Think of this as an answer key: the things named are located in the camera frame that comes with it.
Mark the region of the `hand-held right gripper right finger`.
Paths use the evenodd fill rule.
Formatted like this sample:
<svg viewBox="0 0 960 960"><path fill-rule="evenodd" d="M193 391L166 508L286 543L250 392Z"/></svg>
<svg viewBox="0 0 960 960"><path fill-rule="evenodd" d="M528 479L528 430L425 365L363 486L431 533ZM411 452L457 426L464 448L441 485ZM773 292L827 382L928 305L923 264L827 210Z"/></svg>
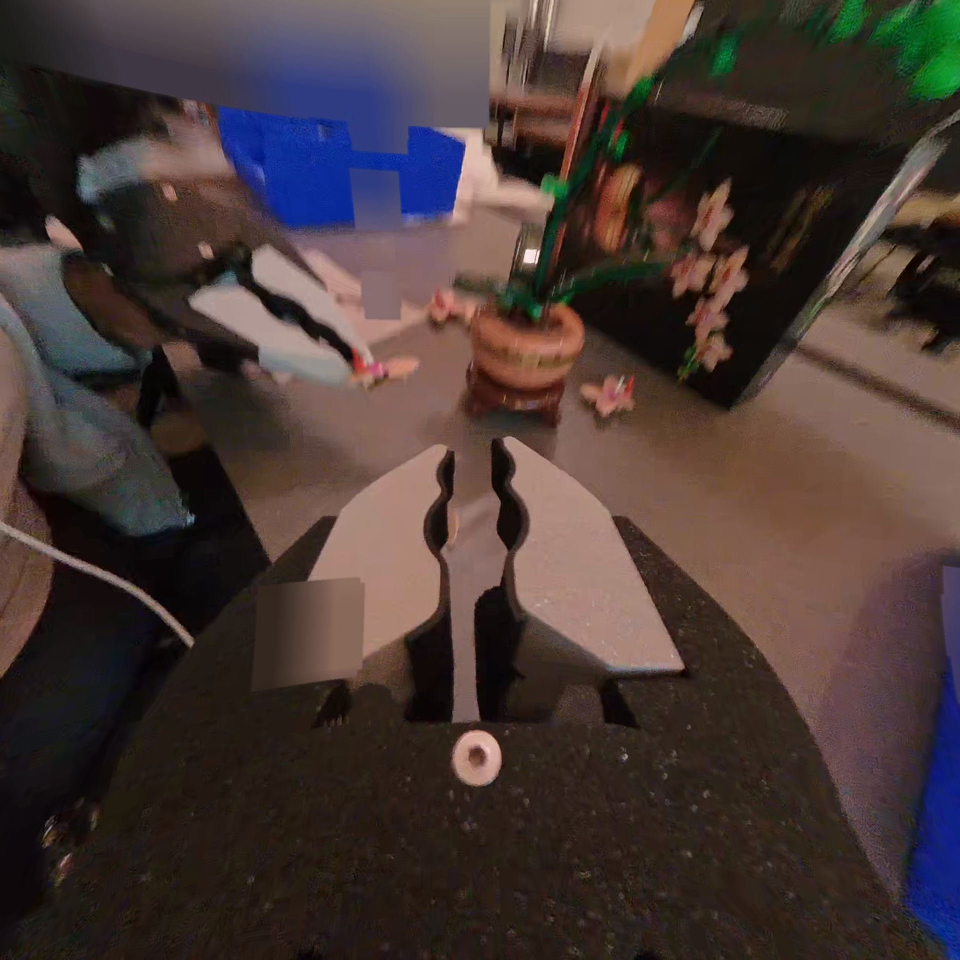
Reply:
<svg viewBox="0 0 960 960"><path fill-rule="evenodd" d="M631 722L621 682L676 678L686 666L609 510L514 437L490 445L506 549L480 598L480 716Z"/></svg>

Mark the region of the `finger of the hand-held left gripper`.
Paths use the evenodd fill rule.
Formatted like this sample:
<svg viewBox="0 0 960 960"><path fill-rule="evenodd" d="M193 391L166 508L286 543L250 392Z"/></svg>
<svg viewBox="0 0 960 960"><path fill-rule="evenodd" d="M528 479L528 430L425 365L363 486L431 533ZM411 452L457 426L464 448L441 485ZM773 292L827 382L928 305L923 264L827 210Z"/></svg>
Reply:
<svg viewBox="0 0 960 960"><path fill-rule="evenodd" d="M209 287L192 294L187 304L213 326L254 347L259 366L272 375L289 375L326 386L348 385L354 362L326 342L272 314L243 287Z"/></svg>
<svg viewBox="0 0 960 960"><path fill-rule="evenodd" d="M344 362L372 362L370 348L318 276L273 246L249 253L249 293L274 318L293 326Z"/></svg>

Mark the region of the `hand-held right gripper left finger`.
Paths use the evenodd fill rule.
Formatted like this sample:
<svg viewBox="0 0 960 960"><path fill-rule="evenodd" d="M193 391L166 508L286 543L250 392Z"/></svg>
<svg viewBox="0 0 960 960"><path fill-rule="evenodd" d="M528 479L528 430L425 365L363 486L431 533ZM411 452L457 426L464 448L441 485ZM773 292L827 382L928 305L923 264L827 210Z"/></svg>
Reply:
<svg viewBox="0 0 960 960"><path fill-rule="evenodd" d="M309 579L363 587L359 667L349 692L377 685L402 710L453 708L450 535L454 452L433 445L356 494Z"/></svg>

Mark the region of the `toy brick orchid flower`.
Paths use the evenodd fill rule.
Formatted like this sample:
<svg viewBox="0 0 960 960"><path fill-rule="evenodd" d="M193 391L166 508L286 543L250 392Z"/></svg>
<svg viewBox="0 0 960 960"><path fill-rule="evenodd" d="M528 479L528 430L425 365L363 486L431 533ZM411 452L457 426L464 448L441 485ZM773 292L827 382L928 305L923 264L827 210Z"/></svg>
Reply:
<svg viewBox="0 0 960 960"><path fill-rule="evenodd" d="M480 308L482 299L457 290L438 290L425 308L427 322L435 328L469 328Z"/></svg>
<svg viewBox="0 0 960 960"><path fill-rule="evenodd" d="M421 362L413 356L396 356L386 361L366 361L359 355L354 357L350 384L365 391L410 378L417 372Z"/></svg>
<svg viewBox="0 0 960 960"><path fill-rule="evenodd" d="M634 385L632 375L610 375L599 383L582 384L580 398L597 419L606 421L634 411Z"/></svg>

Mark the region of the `person's left forearm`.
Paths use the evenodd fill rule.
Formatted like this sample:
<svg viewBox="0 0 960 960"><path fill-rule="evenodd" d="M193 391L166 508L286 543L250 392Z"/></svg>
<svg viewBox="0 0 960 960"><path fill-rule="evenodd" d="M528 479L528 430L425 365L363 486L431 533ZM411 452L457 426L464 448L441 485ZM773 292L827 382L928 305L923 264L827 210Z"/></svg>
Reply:
<svg viewBox="0 0 960 960"><path fill-rule="evenodd" d="M61 266L75 251L86 256L50 243L2 247L2 301L19 316L36 357L27 480L124 536L185 531L194 516L149 432L94 389L139 380L153 353L114 346L74 306Z"/></svg>

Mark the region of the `grey desk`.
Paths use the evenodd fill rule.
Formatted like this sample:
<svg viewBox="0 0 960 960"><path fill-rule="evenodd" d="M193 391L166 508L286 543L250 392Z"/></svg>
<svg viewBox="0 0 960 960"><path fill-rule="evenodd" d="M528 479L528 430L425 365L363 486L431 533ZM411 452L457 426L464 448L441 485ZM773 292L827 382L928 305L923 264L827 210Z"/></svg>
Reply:
<svg viewBox="0 0 960 960"><path fill-rule="evenodd" d="M395 270L428 301L469 271L510 267L520 220L474 209L398 234L301 232L359 277ZM731 615L817 740L847 818L895 896L944 669L941 568L958 546L958 434L790 357L731 413L590 334L552 429L461 409L469 344L415 326L375 345L413 355L409 380L370 392L233 378L167 348L177 378L271 560L381 474L434 445L456 453L454 502L478 571L497 581L490 445L511 435L628 517ZM580 388L633 376L634 409L599 419Z"/></svg>

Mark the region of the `person's left hand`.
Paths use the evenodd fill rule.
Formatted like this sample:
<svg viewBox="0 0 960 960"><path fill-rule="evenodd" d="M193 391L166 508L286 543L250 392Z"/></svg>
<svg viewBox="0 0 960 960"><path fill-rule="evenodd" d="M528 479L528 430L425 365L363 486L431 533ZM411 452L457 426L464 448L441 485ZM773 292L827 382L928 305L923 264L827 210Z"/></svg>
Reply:
<svg viewBox="0 0 960 960"><path fill-rule="evenodd" d="M148 312L122 293L106 268L71 251L60 266L64 290L104 340L128 354L152 353L170 342Z"/></svg>

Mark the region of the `blue storage crate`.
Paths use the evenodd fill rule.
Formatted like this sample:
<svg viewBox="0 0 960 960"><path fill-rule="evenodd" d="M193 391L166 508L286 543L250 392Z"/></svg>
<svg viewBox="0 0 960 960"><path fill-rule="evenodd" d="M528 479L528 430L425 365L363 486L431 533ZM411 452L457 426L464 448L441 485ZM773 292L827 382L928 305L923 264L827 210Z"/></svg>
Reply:
<svg viewBox="0 0 960 960"><path fill-rule="evenodd" d="M359 150L344 121L218 107L222 150L291 229L394 231L454 210L466 144L410 126L400 152Z"/></svg>

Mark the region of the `toy brick orchid in pot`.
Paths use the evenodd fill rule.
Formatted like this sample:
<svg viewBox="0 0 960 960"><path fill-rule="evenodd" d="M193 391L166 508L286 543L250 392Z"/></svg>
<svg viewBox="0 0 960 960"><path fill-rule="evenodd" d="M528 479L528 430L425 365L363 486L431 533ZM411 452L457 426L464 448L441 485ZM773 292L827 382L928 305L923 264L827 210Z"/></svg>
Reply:
<svg viewBox="0 0 960 960"><path fill-rule="evenodd" d="M640 81L650 80L690 42L721 38L735 30L765 29L777 25L803 30L816 42L865 40L892 44L903 59L900 65L915 74L915 90L958 93L958 2L809 2L788 10L786 2L771 2L748 17L745 8L727 10L693 37L678 45L660 63L648 67L622 94L610 94L605 103L578 107L569 155L557 176L548 175L543 191L552 204L543 226L526 226L518 237L510 276L505 280L458 276L453 289L482 300L483 306L467 328L472 357L467 372L466 407L476 413L503 406L535 411L547 422L559 421L559 403L565 381L585 344L588 327L573 306L573 298L599 282L657 276L659 264L630 259L617 266L606 263L595 271L553 282L553 258L563 240L570 200L582 187L587 162L598 135L594 124L613 100L621 100Z"/></svg>

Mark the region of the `beige cloth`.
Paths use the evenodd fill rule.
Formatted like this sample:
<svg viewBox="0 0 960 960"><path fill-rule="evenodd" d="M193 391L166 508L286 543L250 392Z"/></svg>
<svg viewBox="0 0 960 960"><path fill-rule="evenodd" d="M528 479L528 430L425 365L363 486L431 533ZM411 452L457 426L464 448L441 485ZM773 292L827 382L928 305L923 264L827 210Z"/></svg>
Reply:
<svg viewBox="0 0 960 960"><path fill-rule="evenodd" d="M35 351L18 314L1 305L1 521L45 545L50 528L22 476L31 433ZM52 589L54 561L1 535L1 674L10 670L37 629Z"/></svg>

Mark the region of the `black orchid print box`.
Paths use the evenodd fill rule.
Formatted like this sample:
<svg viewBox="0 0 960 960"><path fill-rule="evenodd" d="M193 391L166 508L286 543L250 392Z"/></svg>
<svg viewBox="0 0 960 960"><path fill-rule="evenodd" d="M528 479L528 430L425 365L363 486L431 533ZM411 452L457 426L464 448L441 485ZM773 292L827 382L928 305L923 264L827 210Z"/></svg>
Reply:
<svg viewBox="0 0 960 960"><path fill-rule="evenodd" d="M958 93L918 92L903 58L778 25L680 48L595 122L551 281L658 264L572 305L705 399L754 396L958 124Z"/></svg>

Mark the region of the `person's dark trousers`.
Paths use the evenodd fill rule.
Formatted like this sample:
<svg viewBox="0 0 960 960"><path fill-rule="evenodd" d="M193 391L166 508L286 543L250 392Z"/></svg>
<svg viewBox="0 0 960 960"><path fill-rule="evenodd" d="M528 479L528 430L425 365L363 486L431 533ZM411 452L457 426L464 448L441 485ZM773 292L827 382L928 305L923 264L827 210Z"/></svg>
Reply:
<svg viewBox="0 0 960 960"><path fill-rule="evenodd" d="M197 637L268 557L208 443L175 454L195 516L183 532L130 537L95 513L42 495L54 547L132 582ZM136 599L62 563L23 650L2 678L2 952L46 887L47 822L88 796L94 771L134 716L139 693L183 651Z"/></svg>

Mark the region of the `blue plastic bin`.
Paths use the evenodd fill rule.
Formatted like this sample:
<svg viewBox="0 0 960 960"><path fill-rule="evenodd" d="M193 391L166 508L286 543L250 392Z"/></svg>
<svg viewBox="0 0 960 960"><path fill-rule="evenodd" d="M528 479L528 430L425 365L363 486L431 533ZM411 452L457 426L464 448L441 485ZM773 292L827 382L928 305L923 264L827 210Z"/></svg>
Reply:
<svg viewBox="0 0 960 960"><path fill-rule="evenodd" d="M946 958L959 957L959 567L942 567L946 667L904 900Z"/></svg>

